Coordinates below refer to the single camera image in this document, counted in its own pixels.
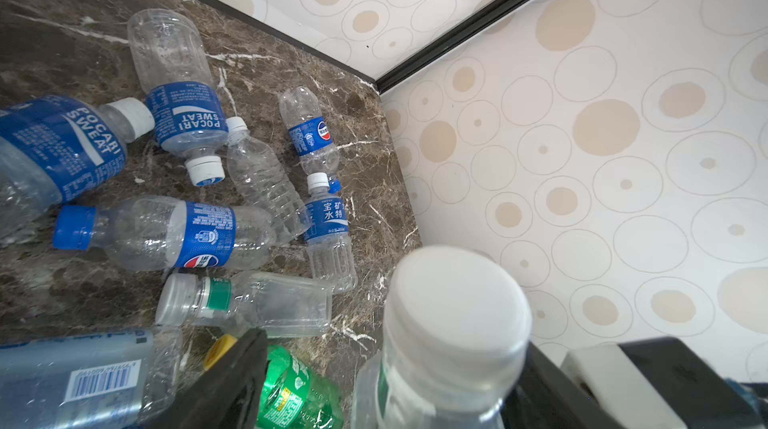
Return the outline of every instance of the pocari sweat bottle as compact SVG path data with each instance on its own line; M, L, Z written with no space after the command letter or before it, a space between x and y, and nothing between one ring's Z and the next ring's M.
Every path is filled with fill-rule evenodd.
M0 110L0 237L119 174L125 145L153 127L135 98L95 108L45 96Z
M326 121L322 117L317 96L301 86L286 90L280 94L278 101L280 115L288 128L293 146L299 153L304 173L328 174L330 192L339 192L341 183L335 176L339 168L339 149L333 143Z
M2 427L122 429L174 400L178 328L0 346Z
M304 232L304 240L312 277L333 283L333 294L350 291L357 286L357 273L344 201L328 192L328 176L323 172L308 175L306 183L310 198L305 203L312 225Z
M220 207L164 195L139 195L113 208L65 205L53 246L100 247L130 271L226 265L255 269L270 258L275 233L261 208Z
M225 117L195 25L172 10L142 10L128 21L128 40L160 147L186 159L193 184L224 180L216 150Z
M237 192L246 204L272 214L276 244L287 244L310 227L304 202L272 148L251 137L242 117L230 117L226 125L226 168Z

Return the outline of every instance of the green plastic bottle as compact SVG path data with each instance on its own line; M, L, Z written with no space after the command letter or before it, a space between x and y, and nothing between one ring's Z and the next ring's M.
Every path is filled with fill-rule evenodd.
M260 429L342 429L339 388L279 345L267 349L270 363L261 390Z

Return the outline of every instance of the brown marble surface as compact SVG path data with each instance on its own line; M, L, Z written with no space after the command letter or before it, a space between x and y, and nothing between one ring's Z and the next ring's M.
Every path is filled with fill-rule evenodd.
M128 96L143 99L125 23L149 7L176 10L195 21L225 114L242 116L252 134L275 149L304 195L306 180L276 95L303 85L324 104L341 147L341 196L360 284L334 298L331 332L286 345L341 386L348 408L354 374L382 343L389 275L406 252L421 244L381 101L369 84L196 0L0 0L0 104L52 93L95 105ZM151 134L131 144L129 152L119 176L76 203L109 205L141 193L242 203L228 179L207 188L192 186L182 161L162 151ZM98 250L53 250L57 214L53 209L24 230L22 243L6 241L0 250L0 343L151 325L160 273L127 272ZM310 276L302 242L274 248L273 256L261 270ZM215 328L187 332L185 384L199 373L204 352L220 334Z

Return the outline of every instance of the clear plastic bottle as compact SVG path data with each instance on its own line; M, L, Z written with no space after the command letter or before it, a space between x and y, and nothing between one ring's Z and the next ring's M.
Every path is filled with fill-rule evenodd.
M128 329L0 347L0 414L14 429L122 429L174 400L178 328Z
M270 272L241 272L230 279L171 274L155 322L206 325L240 337L263 328L270 338L325 334L331 324L330 284Z
M283 245L310 227L306 206L270 146L248 133L241 117L226 120L230 130L226 168L246 204L272 214L276 244Z
M126 144L153 127L135 98L95 108L46 96L0 110L0 237L119 174Z
M186 159L195 185L224 180L216 150L226 143L226 123L197 27L166 9L136 12L128 21L134 58L160 147Z
M280 115L288 128L293 146L299 153L299 160L304 173L328 174L330 192L341 190L341 183L336 177L341 156L333 143L325 119L320 111L320 101L311 90L301 86L286 90L278 96Z
M110 209L65 205L53 246L100 247L130 271L226 265L255 269L270 258L270 214L250 206L220 207L164 195L139 195Z
M328 176L323 172L308 175L306 184L310 197L305 203L312 225L304 232L304 240L312 277L333 283L333 294L350 291L357 286L357 272L344 201L328 192Z
M531 337L520 286L493 261L432 245L395 269L384 345L360 369L352 429L502 429Z

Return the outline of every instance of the blue label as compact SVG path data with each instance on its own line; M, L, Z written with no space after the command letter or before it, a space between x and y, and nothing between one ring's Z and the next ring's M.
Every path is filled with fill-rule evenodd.
M187 202L187 228L175 267L225 265L235 246L236 227L231 208Z
M299 155L307 155L333 144L331 133L322 116L290 128L288 134L293 139L293 146L296 147L296 152Z
M350 223L346 221L344 202L340 197L329 197L319 201L308 202L306 210L310 214L312 227L304 232L304 240L309 241L321 235L336 232L349 232Z
M0 111L0 137L43 168L64 202L125 167L118 136L88 106L69 97L36 98Z
M147 107L154 116L154 135L162 145L186 132L227 131L216 92L200 82L172 82L152 89Z

